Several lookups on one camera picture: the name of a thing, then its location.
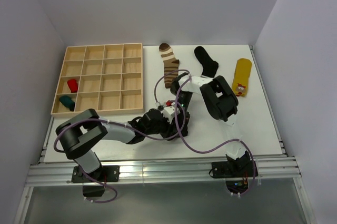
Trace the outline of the black sock with white stripes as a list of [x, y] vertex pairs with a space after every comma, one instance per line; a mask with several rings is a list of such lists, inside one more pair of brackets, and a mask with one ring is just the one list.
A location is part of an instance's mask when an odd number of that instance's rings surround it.
[[194, 55], [203, 68], [201, 77], [214, 78], [219, 68], [218, 62], [214, 61], [202, 46], [194, 49]]

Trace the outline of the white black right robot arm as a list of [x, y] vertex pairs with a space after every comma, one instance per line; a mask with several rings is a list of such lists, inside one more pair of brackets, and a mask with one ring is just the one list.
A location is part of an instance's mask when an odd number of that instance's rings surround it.
[[203, 98], [209, 115], [219, 122], [227, 139], [210, 150], [199, 151], [185, 141], [179, 130], [178, 134], [188, 149], [198, 154], [207, 154], [225, 147], [226, 165], [231, 176], [238, 177], [244, 172], [248, 172], [249, 168], [252, 169], [252, 177], [257, 175], [252, 152], [242, 141], [242, 136], [236, 126], [239, 101], [224, 77], [217, 76], [211, 79], [183, 73], [173, 80], [170, 91], [176, 96], [175, 101], [181, 105], [185, 114], [187, 114], [186, 110], [192, 94], [199, 94]]

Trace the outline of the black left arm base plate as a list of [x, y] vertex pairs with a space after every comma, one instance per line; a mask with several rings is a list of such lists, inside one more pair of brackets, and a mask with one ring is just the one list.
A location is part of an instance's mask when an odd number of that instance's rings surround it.
[[[119, 165], [107, 165], [99, 167], [97, 170], [88, 174], [91, 178], [99, 182], [118, 182], [120, 175]], [[79, 166], [75, 166], [71, 178], [72, 183], [87, 183], [92, 182], [88, 179]]]

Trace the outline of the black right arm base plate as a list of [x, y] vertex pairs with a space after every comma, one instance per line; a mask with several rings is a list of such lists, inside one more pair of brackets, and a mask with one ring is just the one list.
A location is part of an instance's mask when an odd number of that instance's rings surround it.
[[214, 179], [252, 178], [253, 176], [257, 177], [259, 175], [257, 168], [253, 167], [252, 161], [243, 165], [238, 165], [238, 163], [232, 161], [217, 161], [212, 162], [211, 166], [209, 175]]

